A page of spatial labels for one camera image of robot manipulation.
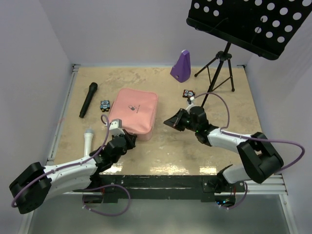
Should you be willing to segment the pink medicine kit case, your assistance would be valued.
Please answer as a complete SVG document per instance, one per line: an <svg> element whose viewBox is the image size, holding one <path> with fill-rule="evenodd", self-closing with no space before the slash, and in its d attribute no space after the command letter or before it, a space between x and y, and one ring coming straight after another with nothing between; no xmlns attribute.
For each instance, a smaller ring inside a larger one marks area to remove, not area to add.
<svg viewBox="0 0 312 234"><path fill-rule="evenodd" d="M110 109L109 121L121 120L121 126L140 141L152 138L158 95L154 92L122 88Z"/></svg>

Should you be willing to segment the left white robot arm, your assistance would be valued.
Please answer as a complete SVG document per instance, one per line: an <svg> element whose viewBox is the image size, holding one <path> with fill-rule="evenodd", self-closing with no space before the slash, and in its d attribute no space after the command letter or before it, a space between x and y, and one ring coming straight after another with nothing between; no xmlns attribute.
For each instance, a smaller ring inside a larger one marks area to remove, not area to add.
<svg viewBox="0 0 312 234"><path fill-rule="evenodd" d="M9 186L11 206L27 214L55 196L75 190L96 191L99 174L110 169L128 150L136 146L137 136L125 131L81 159L54 166L30 164Z"/></svg>

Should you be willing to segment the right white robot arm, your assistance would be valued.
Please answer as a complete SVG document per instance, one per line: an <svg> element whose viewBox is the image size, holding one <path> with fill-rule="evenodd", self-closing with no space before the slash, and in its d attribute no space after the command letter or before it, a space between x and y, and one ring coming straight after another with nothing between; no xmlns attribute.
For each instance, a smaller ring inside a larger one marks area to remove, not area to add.
<svg viewBox="0 0 312 234"><path fill-rule="evenodd" d="M210 147L218 147L239 154L240 165L229 165L217 174L217 186L227 192L235 183L252 180L258 184L284 166L284 161L265 135L237 135L222 131L209 123L204 108L192 107L189 111L180 109L165 125L184 131L193 131L197 140Z"/></svg>

